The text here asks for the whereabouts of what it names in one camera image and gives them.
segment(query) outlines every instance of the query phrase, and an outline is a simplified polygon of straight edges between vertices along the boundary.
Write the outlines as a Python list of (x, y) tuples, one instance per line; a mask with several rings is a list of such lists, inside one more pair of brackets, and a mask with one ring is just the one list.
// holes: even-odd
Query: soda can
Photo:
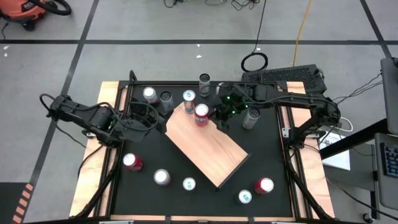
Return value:
[(210, 92), (210, 76), (206, 73), (199, 76), (199, 92), (201, 97), (209, 96)]
[(195, 92), (187, 90), (182, 94), (182, 97), (184, 98), (185, 112), (192, 114), (195, 110), (195, 104), (193, 102), (195, 99)]
[(254, 183), (254, 191), (257, 194), (266, 194), (274, 189), (274, 182), (268, 177), (262, 177), (256, 183)]
[(158, 169), (154, 174), (156, 184), (166, 187), (170, 184), (170, 174), (165, 169)]
[(248, 190), (241, 190), (236, 196), (235, 199), (240, 204), (248, 204), (251, 201), (251, 193)]
[(162, 94), (160, 94), (160, 101), (162, 102), (165, 112), (169, 112), (174, 109), (173, 96), (170, 92), (164, 91)]
[(140, 171), (144, 166), (143, 161), (133, 153), (128, 153), (123, 157), (123, 164), (133, 171)]
[(204, 127), (209, 123), (209, 107), (201, 103), (195, 108), (195, 123)]
[(156, 95), (156, 90), (150, 86), (144, 88), (143, 95), (149, 104), (159, 102), (159, 99)]
[(254, 127), (257, 120), (260, 118), (260, 111), (255, 108), (250, 108), (246, 117), (243, 119), (243, 128), (250, 130)]
[(182, 187), (184, 187), (185, 190), (189, 192), (193, 192), (193, 190), (196, 187), (196, 182), (192, 177), (187, 177), (185, 180), (182, 182)]

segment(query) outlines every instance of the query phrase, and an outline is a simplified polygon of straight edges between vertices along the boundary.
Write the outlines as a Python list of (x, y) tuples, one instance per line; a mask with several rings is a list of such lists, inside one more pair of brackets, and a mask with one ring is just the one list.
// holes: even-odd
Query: metal bracket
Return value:
[(282, 136), (284, 138), (288, 138), (289, 137), (289, 130), (290, 130), (290, 128), (282, 128)]

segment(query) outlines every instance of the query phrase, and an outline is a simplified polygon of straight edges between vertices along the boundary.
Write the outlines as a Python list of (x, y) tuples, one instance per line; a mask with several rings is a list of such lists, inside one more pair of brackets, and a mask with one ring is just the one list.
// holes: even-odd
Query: black table surface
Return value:
[[(133, 96), (144, 101), (142, 91), (146, 86), (134, 86)], [(197, 93), (196, 103), (208, 102), (200, 98), (197, 86), (153, 86), (158, 96), (163, 91), (171, 92), (175, 106), (183, 98), (182, 93), (191, 89)], [(261, 110), (261, 117), (255, 127), (243, 129), (246, 115), (236, 114), (228, 121), (228, 136), (242, 147), (250, 157), (216, 190), (211, 181), (188, 159), (166, 136), (152, 130), (141, 142), (125, 142), (123, 155), (135, 153), (144, 161), (140, 172), (133, 172), (120, 166), (114, 208), (115, 215), (187, 215), (187, 216), (229, 216), (229, 217), (291, 217), (291, 202), (284, 167), (281, 142), (275, 108)], [(154, 172), (166, 169), (172, 178), (168, 187), (154, 182)], [(197, 186), (194, 192), (182, 187), (186, 177), (193, 177)], [(257, 195), (254, 183), (261, 177), (274, 181), (274, 189), (266, 195)], [(240, 190), (252, 193), (252, 201), (240, 205), (234, 199)]]

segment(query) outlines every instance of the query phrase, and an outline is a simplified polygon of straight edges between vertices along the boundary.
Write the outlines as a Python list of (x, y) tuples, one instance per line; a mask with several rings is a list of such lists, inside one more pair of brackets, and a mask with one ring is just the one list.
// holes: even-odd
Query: keyboard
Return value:
[(398, 147), (381, 144), (384, 175), (398, 178)]

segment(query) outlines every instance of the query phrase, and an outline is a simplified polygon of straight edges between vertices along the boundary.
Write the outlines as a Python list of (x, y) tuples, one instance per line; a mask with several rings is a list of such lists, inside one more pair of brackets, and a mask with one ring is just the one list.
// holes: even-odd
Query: red soda can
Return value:
[(195, 108), (195, 122), (199, 127), (209, 123), (209, 107), (207, 105), (201, 103)]
[(133, 153), (126, 154), (123, 157), (123, 164), (133, 171), (140, 171), (144, 166), (144, 162)]
[(254, 183), (254, 190), (257, 194), (266, 194), (274, 189), (274, 182), (268, 177), (262, 177)]

